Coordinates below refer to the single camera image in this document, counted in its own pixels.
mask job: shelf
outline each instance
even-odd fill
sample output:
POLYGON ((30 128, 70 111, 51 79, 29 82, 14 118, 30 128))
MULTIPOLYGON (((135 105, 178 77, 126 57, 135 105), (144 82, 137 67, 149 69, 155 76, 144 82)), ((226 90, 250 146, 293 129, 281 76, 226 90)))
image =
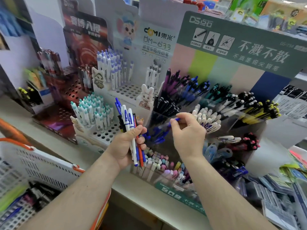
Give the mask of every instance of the shelf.
MULTIPOLYGON (((0 118, 12 124, 25 135, 35 139, 61 158, 78 164, 83 169, 88 169, 99 157, 98 153, 84 150, 80 146, 70 143, 34 123, 31 119, 31 113, 9 97, 0 97, 0 104, 2 107, 0 109, 0 118)), ((212 229, 206 216, 130 174, 129 169, 121 171, 115 179, 112 189, 175 229, 212 229)))

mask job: cartoon character figure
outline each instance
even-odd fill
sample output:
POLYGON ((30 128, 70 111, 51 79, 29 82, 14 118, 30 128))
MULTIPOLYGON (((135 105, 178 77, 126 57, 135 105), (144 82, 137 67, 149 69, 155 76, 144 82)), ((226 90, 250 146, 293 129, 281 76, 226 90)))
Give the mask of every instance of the cartoon character figure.
POLYGON ((117 31, 124 37, 122 41, 123 48, 130 50, 137 30, 137 21, 132 21, 128 17, 123 16, 121 19, 117 19, 116 24, 117 31))
POLYGON ((92 77, 94 78, 94 84, 97 85, 98 88, 104 88, 105 74, 103 70, 97 70, 96 68, 92 67, 92 77))
POLYGON ((150 87, 147 88, 147 85, 143 84, 142 85, 142 92, 140 95, 137 97, 137 100, 140 100, 140 107, 143 107, 147 110, 150 110, 151 107, 153 106, 153 93, 154 93, 154 88, 150 87))

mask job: shopping basket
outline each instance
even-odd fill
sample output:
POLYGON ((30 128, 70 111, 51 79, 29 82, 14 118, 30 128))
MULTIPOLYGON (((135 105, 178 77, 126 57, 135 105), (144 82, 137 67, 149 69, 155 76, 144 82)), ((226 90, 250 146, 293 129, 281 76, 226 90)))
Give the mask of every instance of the shopping basket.
MULTIPOLYGON (((41 182, 63 191, 84 172, 77 165, 8 138, 0 138, 0 165, 0 200, 6 193, 28 181, 41 182)), ((90 230, 99 228, 109 197, 110 192, 90 230)), ((22 199, 17 205, 22 207, 21 210, 0 230, 15 230, 36 214, 32 206, 22 199)))

